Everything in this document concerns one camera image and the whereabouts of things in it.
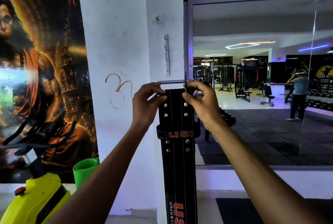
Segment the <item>rolled mat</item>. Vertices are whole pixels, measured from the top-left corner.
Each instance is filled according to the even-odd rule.
[[[97,169],[100,164],[99,158],[89,158],[78,162],[73,167],[74,180],[78,188]]]

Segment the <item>ceiling light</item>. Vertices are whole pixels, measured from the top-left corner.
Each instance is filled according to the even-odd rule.
[[[226,55],[227,55],[226,53],[223,53],[223,54],[215,53],[213,55],[206,55],[205,57],[220,57],[220,56],[226,56]]]
[[[231,45],[231,46],[226,46],[227,49],[242,49],[242,48],[249,48],[253,46],[258,46],[263,43],[275,43],[276,41],[267,41],[267,42],[245,42],[245,43],[239,43],[236,45]]]
[[[322,46],[318,46],[318,47],[314,47],[314,48],[300,49],[300,50],[298,50],[298,52],[307,51],[307,50],[314,50],[314,49],[321,49],[321,48],[324,48],[324,47],[328,47],[328,45],[322,45]]]

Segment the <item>black belt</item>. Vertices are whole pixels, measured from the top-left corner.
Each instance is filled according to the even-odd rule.
[[[194,139],[200,135],[200,124],[194,122],[194,108],[183,99],[184,92],[166,90],[168,99],[159,107],[156,128],[162,146],[168,224],[198,223]]]

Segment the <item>blue t-shirt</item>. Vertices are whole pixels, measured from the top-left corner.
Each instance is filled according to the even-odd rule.
[[[294,86],[294,95],[306,95],[308,92],[309,80],[307,77],[298,77],[293,80]]]

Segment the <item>red knob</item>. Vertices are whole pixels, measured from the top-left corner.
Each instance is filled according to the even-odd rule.
[[[24,186],[20,187],[20,188],[17,188],[14,192],[15,196],[18,196],[18,195],[21,195],[23,196],[24,195],[24,192],[27,190],[27,188],[25,188]]]

